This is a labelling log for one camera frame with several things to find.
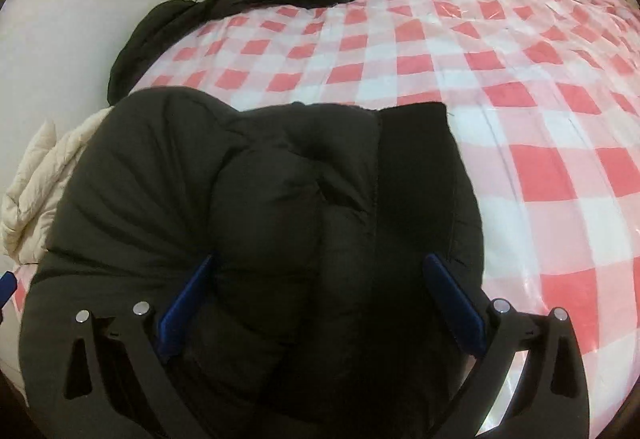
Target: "black puffer jacket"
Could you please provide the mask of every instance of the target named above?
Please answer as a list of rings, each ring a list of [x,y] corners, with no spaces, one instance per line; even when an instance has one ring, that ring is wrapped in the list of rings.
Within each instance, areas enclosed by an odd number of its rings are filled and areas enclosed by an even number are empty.
[[[418,438],[456,392],[464,358],[420,270],[437,251],[482,275],[446,108],[237,112],[167,88],[114,108],[60,202],[20,339],[45,429],[78,437],[56,411],[76,313],[145,300],[161,314],[213,251],[206,302],[165,368],[212,437]]]

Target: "silver screw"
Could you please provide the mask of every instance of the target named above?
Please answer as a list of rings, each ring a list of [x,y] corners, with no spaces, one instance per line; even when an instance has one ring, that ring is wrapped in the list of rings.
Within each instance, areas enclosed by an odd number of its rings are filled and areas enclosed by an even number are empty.
[[[84,322],[89,320],[89,316],[89,311],[87,311],[86,309],[82,309],[81,311],[78,311],[78,314],[76,315],[76,322],[78,322],[79,324],[83,324]]]
[[[142,316],[143,314],[147,314],[149,312],[150,307],[151,306],[149,305],[149,302],[138,302],[133,306],[133,313],[137,314],[138,316]]]
[[[554,309],[554,316],[558,318],[559,321],[564,322],[567,318],[569,318],[569,313],[562,309],[561,307],[556,307]]]
[[[501,314],[508,313],[511,309],[511,304],[504,298],[496,298],[494,300],[494,309]]]

